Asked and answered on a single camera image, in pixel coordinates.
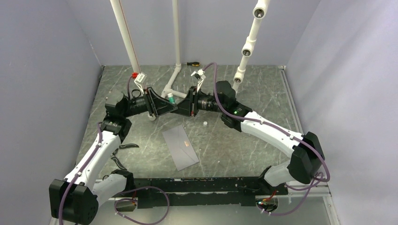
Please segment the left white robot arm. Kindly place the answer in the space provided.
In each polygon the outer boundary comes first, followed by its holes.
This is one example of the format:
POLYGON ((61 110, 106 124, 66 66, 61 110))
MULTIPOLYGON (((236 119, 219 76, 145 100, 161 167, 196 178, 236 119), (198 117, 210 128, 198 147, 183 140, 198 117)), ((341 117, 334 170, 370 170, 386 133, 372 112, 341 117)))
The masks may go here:
POLYGON ((106 115, 97 124, 97 137, 90 149, 65 178, 54 179, 50 184, 51 214, 59 224, 89 225, 99 207, 109 198, 115 195, 128 197, 139 190, 133 173, 120 169, 99 183, 96 180, 107 160, 126 138, 132 125, 129 117, 146 112, 161 116, 177 110, 176 104, 157 95, 151 87, 142 92, 142 96, 134 99, 121 92, 112 94, 106 100, 106 115))

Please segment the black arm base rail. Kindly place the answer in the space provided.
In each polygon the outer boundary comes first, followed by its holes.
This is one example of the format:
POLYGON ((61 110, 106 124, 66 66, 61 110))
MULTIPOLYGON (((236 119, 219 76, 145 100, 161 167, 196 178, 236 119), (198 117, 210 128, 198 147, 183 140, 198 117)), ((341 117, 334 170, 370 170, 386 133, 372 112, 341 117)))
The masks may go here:
POLYGON ((228 205, 255 206, 262 199, 276 199, 287 195, 282 184, 266 190, 260 187, 258 177, 213 178, 135 178, 136 190, 116 194, 116 198, 129 197, 137 200, 138 209, 160 206, 228 205))

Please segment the white green glue stick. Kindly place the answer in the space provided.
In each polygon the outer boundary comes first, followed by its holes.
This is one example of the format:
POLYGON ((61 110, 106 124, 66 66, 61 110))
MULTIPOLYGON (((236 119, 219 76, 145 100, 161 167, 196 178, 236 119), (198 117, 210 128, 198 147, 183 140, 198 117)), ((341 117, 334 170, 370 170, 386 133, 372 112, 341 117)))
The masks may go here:
POLYGON ((173 93, 168 93, 167 96, 168 96, 169 102, 175 105, 176 101, 175 101, 173 93))

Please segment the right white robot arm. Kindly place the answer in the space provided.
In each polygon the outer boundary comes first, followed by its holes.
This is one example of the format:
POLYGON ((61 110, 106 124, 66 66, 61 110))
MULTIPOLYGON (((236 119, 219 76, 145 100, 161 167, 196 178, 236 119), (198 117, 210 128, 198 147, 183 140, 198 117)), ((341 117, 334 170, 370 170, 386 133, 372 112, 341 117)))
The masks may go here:
POLYGON ((302 184, 324 181, 318 173, 325 164, 325 157, 317 135, 294 132, 261 117, 237 101, 236 92, 228 81, 216 82, 213 94, 191 87, 186 98, 173 108, 173 113, 196 116, 200 110, 220 112, 226 126, 271 144, 289 158, 289 161, 269 166, 262 172, 258 184, 263 194, 269 195, 278 185, 290 181, 302 184))

